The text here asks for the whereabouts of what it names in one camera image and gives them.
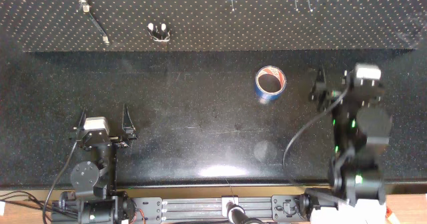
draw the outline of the roll of tape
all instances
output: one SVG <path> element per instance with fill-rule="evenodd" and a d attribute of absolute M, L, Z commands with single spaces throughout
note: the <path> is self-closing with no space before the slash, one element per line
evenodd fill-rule
<path fill-rule="evenodd" d="M 282 70 L 274 66 L 262 67 L 255 76 L 255 90 L 260 103 L 276 100 L 286 87 L 286 77 Z"/>

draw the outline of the wooden surface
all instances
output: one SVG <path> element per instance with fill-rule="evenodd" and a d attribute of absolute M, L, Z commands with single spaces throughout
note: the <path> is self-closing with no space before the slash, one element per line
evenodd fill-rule
<path fill-rule="evenodd" d="M 400 222 L 427 224 L 427 196 L 422 195 L 389 195 L 387 206 L 393 210 Z M 41 211 L 6 204 L 5 215 L 0 223 L 8 224 L 42 224 Z"/>

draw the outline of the black table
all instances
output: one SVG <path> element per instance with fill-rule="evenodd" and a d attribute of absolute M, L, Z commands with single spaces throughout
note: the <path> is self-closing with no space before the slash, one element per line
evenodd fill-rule
<path fill-rule="evenodd" d="M 316 114 L 308 102 L 323 65 L 331 87 L 356 62 L 383 70 L 384 104 L 393 116 L 390 146 L 380 158 L 387 182 L 427 180 L 426 56 L 422 50 L 323 50 L 142 53 L 3 52 L 0 62 L 0 188 L 48 188 L 71 144 L 68 131 L 86 107 L 120 131 L 124 103 L 139 139 L 118 152 L 120 187 L 325 183 L 334 152 L 325 117 L 282 155 Z M 261 105 L 254 75 L 275 65 L 283 95 Z M 89 159 L 78 149 L 72 167 Z"/>

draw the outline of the speckled table surface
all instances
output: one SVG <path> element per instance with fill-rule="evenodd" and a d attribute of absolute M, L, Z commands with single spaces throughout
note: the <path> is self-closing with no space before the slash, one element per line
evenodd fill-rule
<path fill-rule="evenodd" d="M 426 57 L 422 50 L 239 51 L 172 53 L 2 52 L 0 188 L 47 188 L 62 168 L 79 112 L 105 116 L 119 131 L 124 103 L 140 138 L 118 152 L 120 187 L 325 182 L 333 153 L 330 118 L 307 130 L 282 169 L 283 151 L 316 114 L 308 93 L 323 64 L 328 83 L 357 61 L 377 63 L 393 115 L 381 156 L 388 181 L 427 180 Z M 258 103 L 254 75 L 265 65 L 288 84 L 271 105 Z M 89 159 L 75 152 L 72 167 Z"/>

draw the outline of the pegboard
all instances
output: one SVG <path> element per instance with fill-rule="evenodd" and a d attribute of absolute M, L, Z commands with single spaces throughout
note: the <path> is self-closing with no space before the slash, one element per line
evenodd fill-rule
<path fill-rule="evenodd" d="M 105 46 L 77 0 L 1 0 L 0 27 L 24 51 L 417 48 L 427 0 L 91 0 Z M 166 23 L 155 43 L 147 24 Z"/>

